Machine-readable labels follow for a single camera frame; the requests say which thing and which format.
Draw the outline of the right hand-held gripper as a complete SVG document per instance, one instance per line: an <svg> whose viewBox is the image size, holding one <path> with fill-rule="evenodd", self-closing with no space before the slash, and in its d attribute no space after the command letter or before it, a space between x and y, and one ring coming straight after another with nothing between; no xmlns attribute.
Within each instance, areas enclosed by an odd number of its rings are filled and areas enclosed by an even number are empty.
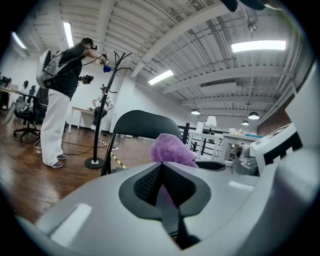
<svg viewBox="0 0 320 256"><path fill-rule="evenodd" d="M314 63L299 92L285 113L291 123L277 128L250 145L238 147L232 162L232 173L260 176L269 164L300 148L320 145L320 65Z"/></svg>

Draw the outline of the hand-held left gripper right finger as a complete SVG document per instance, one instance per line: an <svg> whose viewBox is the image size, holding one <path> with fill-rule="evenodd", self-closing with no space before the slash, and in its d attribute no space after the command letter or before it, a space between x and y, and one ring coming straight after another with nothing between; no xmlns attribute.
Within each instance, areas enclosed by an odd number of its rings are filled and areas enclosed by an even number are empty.
<svg viewBox="0 0 320 256"><path fill-rule="evenodd" d="M270 164L251 191L211 186L202 210L183 215L177 256L306 254L304 235L320 193L320 150L302 148Z"/></svg>

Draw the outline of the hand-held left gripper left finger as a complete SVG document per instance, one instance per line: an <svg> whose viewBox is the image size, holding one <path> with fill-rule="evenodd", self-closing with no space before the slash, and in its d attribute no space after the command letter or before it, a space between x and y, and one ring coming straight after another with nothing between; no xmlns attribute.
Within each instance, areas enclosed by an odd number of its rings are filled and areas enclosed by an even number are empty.
<svg viewBox="0 0 320 256"><path fill-rule="evenodd" d="M129 177L144 164L95 178L52 206L36 224L17 217L22 229L48 256L187 256L161 222L138 218L119 199Z"/></svg>

